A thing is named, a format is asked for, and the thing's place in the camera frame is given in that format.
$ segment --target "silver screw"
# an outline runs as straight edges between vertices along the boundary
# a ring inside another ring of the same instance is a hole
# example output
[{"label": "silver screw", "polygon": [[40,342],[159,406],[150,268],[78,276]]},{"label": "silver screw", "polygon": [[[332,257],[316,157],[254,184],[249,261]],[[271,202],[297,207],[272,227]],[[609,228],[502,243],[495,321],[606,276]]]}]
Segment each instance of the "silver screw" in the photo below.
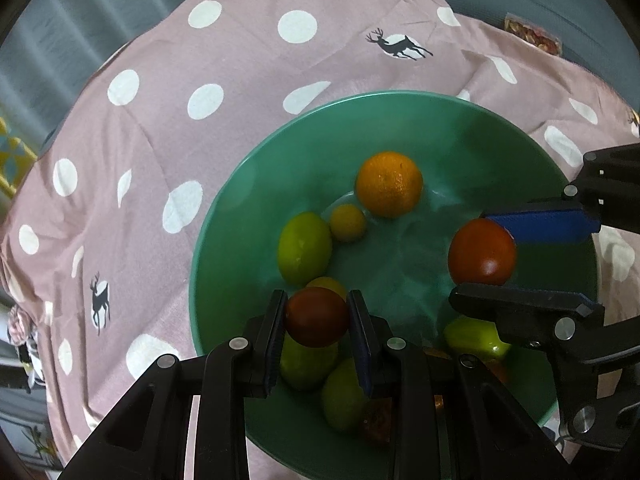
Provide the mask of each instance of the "silver screw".
[{"label": "silver screw", "polygon": [[587,433],[596,421],[596,409],[593,406],[585,406],[574,416],[574,428],[578,433]]},{"label": "silver screw", "polygon": [[573,184],[564,186],[564,194],[567,196],[576,196],[578,194],[578,188],[575,187]]},{"label": "silver screw", "polygon": [[406,342],[401,337],[390,337],[386,340],[386,345],[392,350],[402,350],[406,346]]},{"label": "silver screw", "polygon": [[462,354],[460,356],[460,364],[465,368],[475,368],[478,366],[478,358],[471,354]]},{"label": "silver screw", "polygon": [[232,350],[242,350],[246,348],[249,342],[244,337],[235,337],[229,341],[229,348]]},{"label": "silver screw", "polygon": [[171,368],[175,365],[175,357],[169,354],[161,355],[156,362],[160,368]]},{"label": "silver screw", "polygon": [[575,334],[575,321],[570,317],[561,317],[556,322],[554,334],[562,341],[569,341]]}]

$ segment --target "small yellow fruit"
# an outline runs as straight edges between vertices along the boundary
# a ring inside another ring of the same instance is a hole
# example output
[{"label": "small yellow fruit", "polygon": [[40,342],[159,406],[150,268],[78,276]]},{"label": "small yellow fruit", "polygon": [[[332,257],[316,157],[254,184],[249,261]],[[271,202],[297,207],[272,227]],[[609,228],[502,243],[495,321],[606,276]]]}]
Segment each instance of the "small yellow fruit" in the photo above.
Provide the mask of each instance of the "small yellow fruit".
[{"label": "small yellow fruit", "polygon": [[334,280],[329,276],[320,276],[319,278],[308,282],[306,286],[322,286],[324,288],[328,288],[329,290],[334,291],[344,301],[347,301],[347,289],[344,288],[338,280]]},{"label": "small yellow fruit", "polygon": [[342,204],[332,211],[329,227],[339,242],[354,242],[367,230],[367,219],[353,204]]}]

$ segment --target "green tomato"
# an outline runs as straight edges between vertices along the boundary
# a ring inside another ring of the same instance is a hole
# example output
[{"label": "green tomato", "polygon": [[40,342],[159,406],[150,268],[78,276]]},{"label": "green tomato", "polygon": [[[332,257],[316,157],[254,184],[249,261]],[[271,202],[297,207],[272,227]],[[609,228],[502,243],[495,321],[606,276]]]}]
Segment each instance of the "green tomato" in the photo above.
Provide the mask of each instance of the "green tomato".
[{"label": "green tomato", "polygon": [[460,316],[444,329],[444,339],[458,354],[473,354],[482,360],[502,359],[511,348],[498,337],[495,324]]},{"label": "green tomato", "polygon": [[334,430],[347,432],[360,424],[367,397],[358,384],[353,359],[341,362],[326,378],[321,398],[324,418]]},{"label": "green tomato", "polygon": [[324,274],[331,252],[329,225],[316,213],[300,213],[282,229],[278,268],[287,283],[304,286]]},{"label": "green tomato", "polygon": [[338,343],[324,348],[309,348],[285,333],[280,375],[295,390],[312,390],[320,386],[338,360]]}]

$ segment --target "orange fruit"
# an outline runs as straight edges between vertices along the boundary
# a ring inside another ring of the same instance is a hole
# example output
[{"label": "orange fruit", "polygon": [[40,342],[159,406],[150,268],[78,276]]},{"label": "orange fruit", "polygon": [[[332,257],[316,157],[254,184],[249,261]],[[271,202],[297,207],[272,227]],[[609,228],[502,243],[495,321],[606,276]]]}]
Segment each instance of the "orange fruit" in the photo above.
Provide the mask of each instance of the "orange fruit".
[{"label": "orange fruit", "polygon": [[398,218],[420,200],[422,173],[409,157],[381,152],[367,159],[356,178],[356,195],[376,216]]}]

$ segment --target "bowl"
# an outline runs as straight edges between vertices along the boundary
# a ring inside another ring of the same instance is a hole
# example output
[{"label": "bowl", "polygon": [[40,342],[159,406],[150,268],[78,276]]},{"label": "bowl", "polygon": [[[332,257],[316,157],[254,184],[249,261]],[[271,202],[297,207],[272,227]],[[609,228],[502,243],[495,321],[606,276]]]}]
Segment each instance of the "bowl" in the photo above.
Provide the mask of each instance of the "bowl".
[{"label": "bowl", "polygon": [[[455,231],[486,208],[559,196],[566,179],[549,156],[509,121],[457,98],[413,91],[363,94],[295,118],[257,146],[213,201],[191,269],[191,332],[198,354],[241,335],[264,312],[279,275],[280,231],[303,211],[326,215],[352,202],[361,164],[393,150],[424,177],[417,208],[396,220],[370,219],[365,238],[334,244],[327,275],[362,291],[372,314],[415,344],[441,345],[457,314],[447,248]],[[514,285],[597,295],[592,240],[574,246],[518,247]],[[556,405],[542,352],[513,348],[509,388],[544,424]],[[325,423],[319,394],[278,381],[267,400],[245,401],[246,434],[276,460],[310,479],[377,480],[387,456]]]}]

